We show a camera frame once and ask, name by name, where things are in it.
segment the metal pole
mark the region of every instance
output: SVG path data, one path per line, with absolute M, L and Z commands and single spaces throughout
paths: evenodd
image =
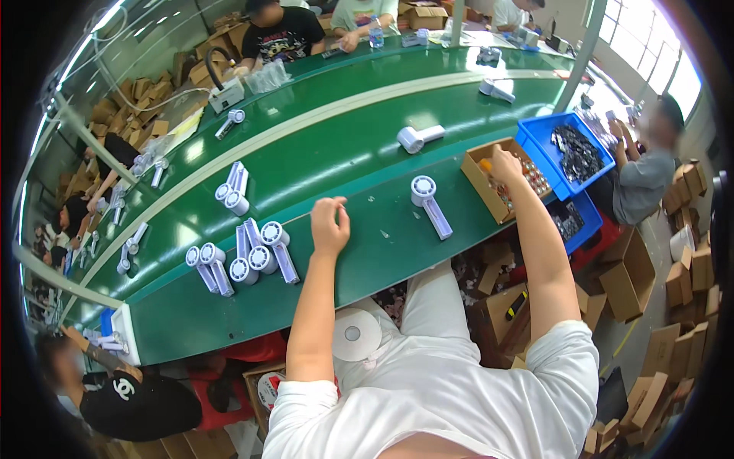
M 125 169 L 124 166 L 115 159 L 112 153 L 107 151 L 107 149 L 99 143 L 97 137 L 94 137 L 89 129 L 87 129 L 84 125 L 84 121 L 82 121 L 76 110 L 68 104 L 64 96 L 61 95 L 61 93 L 56 93 L 54 97 L 59 103 L 59 115 L 64 121 L 69 123 L 69 126 L 80 136 L 84 143 L 92 148 L 97 155 L 97 159 L 104 161 L 104 163 L 108 165 L 110 169 L 115 171 L 120 178 L 125 179 L 125 181 L 130 184 L 136 184 L 138 182 L 137 177 L 134 176 L 132 172 Z
M 578 56 L 576 56 L 571 76 L 566 80 L 566 87 L 563 88 L 563 93 L 561 93 L 561 97 L 556 104 L 556 108 L 553 109 L 553 113 L 565 112 L 568 104 L 571 103 L 571 98 L 576 92 L 578 84 L 581 83 L 586 66 L 589 64 L 589 59 L 591 59 L 594 53 L 594 47 L 596 46 L 597 40 L 599 40 L 599 31 L 601 30 L 601 21 L 604 19 L 605 10 L 606 0 L 594 1 L 589 28 L 586 29 L 586 34 L 584 35 L 584 44 L 581 45 L 581 50 L 578 52 Z
M 64 276 L 60 275 L 56 270 L 46 266 L 43 261 L 39 260 L 38 257 L 27 248 L 19 245 L 13 241 L 12 244 L 13 256 L 26 268 L 35 273 L 39 278 L 48 282 L 52 286 L 69 292 L 74 296 L 80 297 L 82 300 L 89 301 L 90 303 L 100 304 L 108 308 L 117 309 L 121 307 L 124 302 L 116 300 L 112 297 L 108 297 L 93 290 L 89 290 L 86 287 L 82 287 L 77 283 L 69 281 Z
M 454 2 L 454 25 L 451 26 L 451 46 L 459 45 L 459 37 L 461 36 L 461 25 L 464 18 L 464 0 L 456 0 Z

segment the hair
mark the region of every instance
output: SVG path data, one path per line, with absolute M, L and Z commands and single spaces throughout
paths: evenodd
M 661 115 L 670 122 L 675 133 L 680 134 L 683 132 L 685 121 L 683 119 L 683 113 L 680 111 L 680 106 L 675 98 L 668 93 L 663 93 L 658 97 L 658 101 L 660 101 Z
M 36 358 L 41 374 L 53 388 L 61 386 L 61 380 L 54 367 L 54 359 L 56 354 L 63 351 L 69 343 L 68 336 L 59 335 L 52 332 L 44 332 L 36 337 Z

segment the water bottle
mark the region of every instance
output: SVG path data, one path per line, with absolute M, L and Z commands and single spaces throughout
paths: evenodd
M 382 26 L 379 25 L 377 15 L 372 15 L 372 22 L 369 25 L 369 45 L 372 48 L 382 48 L 385 45 L 385 36 L 382 33 Z

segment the blue plastic crate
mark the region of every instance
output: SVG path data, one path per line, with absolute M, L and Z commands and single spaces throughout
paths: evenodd
M 551 143 L 553 129 L 565 124 L 570 124 L 585 135 L 592 145 L 599 150 L 599 157 L 604 163 L 604 167 L 584 183 L 580 183 L 578 180 L 574 180 L 573 182 L 568 181 L 566 174 L 561 168 L 563 153 Z M 517 122 L 517 126 L 519 130 L 517 131 L 515 140 L 517 140 L 517 143 L 523 147 L 523 150 L 535 162 L 560 200 L 565 200 L 569 196 L 576 196 L 594 180 L 606 174 L 608 170 L 614 167 L 614 157 L 612 157 L 611 153 L 602 145 L 592 130 L 574 112 L 520 120 Z M 539 160 L 541 156 L 548 160 Z
M 113 309 L 105 308 L 99 316 L 100 332 L 102 336 L 112 335 L 112 315 L 115 313 Z
M 591 236 L 594 236 L 594 233 L 599 231 L 599 228 L 601 228 L 603 223 L 596 206 L 585 191 L 581 191 L 571 198 L 571 202 L 574 203 L 576 210 L 578 210 L 581 218 L 584 219 L 584 226 L 582 226 L 581 230 L 566 242 L 566 254 L 568 255 L 589 240 Z

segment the graphic t-shirt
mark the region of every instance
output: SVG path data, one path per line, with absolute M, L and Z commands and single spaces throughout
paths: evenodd
M 272 27 L 250 25 L 242 38 L 242 57 L 255 59 L 258 54 L 266 64 L 281 59 L 293 62 L 311 55 L 311 44 L 326 34 L 310 10 L 284 7 L 283 19 Z
M 331 16 L 331 28 L 341 27 L 351 32 L 369 24 L 372 15 L 380 17 L 384 14 L 393 16 L 393 23 L 382 30 L 384 36 L 400 35 L 397 25 L 398 0 L 339 0 Z M 361 40 L 369 40 L 369 36 L 361 37 Z

